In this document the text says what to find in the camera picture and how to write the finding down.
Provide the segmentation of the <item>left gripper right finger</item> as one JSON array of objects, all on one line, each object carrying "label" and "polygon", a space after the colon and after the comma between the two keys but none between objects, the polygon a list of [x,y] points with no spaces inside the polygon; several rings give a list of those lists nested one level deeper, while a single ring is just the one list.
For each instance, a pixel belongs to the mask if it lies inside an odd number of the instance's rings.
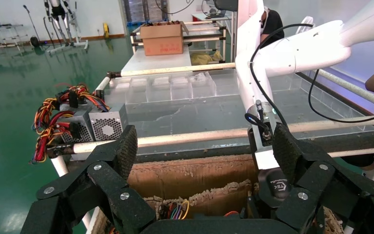
[{"label": "left gripper right finger", "polygon": [[276,210],[278,220],[304,234],[325,207],[355,234],[374,234],[373,180],[340,166],[322,148],[294,138],[282,124],[274,130],[272,149],[292,185]]}]

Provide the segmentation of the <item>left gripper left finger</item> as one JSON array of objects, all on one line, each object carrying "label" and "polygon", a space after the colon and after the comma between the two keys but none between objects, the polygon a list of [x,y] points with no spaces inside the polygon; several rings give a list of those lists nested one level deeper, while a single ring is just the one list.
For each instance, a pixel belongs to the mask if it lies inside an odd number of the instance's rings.
[{"label": "left gripper left finger", "polygon": [[156,213],[128,185],[137,154],[137,132],[128,125],[119,139],[98,145],[76,170],[42,186],[22,226],[23,234],[70,234],[99,208],[121,234],[139,234]]}]

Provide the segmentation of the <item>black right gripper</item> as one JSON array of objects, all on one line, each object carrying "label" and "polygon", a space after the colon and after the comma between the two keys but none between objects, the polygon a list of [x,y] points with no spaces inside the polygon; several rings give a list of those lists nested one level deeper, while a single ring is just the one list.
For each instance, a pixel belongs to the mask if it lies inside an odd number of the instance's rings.
[{"label": "black right gripper", "polygon": [[278,208],[288,197],[292,185],[280,168],[260,170],[259,197],[270,208]]}]

